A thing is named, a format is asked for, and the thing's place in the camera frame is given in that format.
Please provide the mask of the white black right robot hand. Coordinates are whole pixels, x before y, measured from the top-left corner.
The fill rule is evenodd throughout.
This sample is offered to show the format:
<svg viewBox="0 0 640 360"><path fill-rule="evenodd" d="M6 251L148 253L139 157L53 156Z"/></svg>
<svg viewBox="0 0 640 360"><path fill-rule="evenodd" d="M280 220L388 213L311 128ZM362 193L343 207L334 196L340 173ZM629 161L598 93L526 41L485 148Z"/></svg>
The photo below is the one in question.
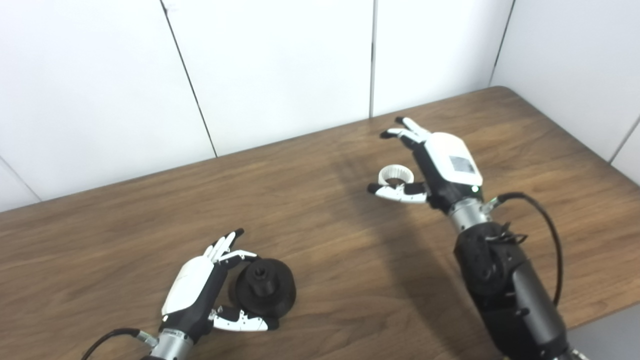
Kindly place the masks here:
<svg viewBox="0 0 640 360"><path fill-rule="evenodd" d="M428 204L448 214L467 199L483 203L483 177L465 142L450 133L430 132L409 117L398 116L401 128L390 128L382 139L398 138L409 149L423 175L421 182L390 185L370 183L366 191L399 203Z"/></svg>

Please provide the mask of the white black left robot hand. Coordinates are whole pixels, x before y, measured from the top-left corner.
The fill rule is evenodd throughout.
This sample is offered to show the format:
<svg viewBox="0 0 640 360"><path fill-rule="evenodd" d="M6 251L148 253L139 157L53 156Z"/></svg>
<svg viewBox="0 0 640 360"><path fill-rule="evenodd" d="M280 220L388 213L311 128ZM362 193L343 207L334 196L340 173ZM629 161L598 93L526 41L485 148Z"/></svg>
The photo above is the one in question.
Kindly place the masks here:
<svg viewBox="0 0 640 360"><path fill-rule="evenodd" d="M181 332L197 343L212 330L278 330L280 322L274 317L259 316L237 307L215 307L229 271L242 262L252 264L260 259L251 251L233 250L236 240L243 233L243 228L229 232L211 243L203 254L183 264L161 308L162 320L158 332Z"/></svg>

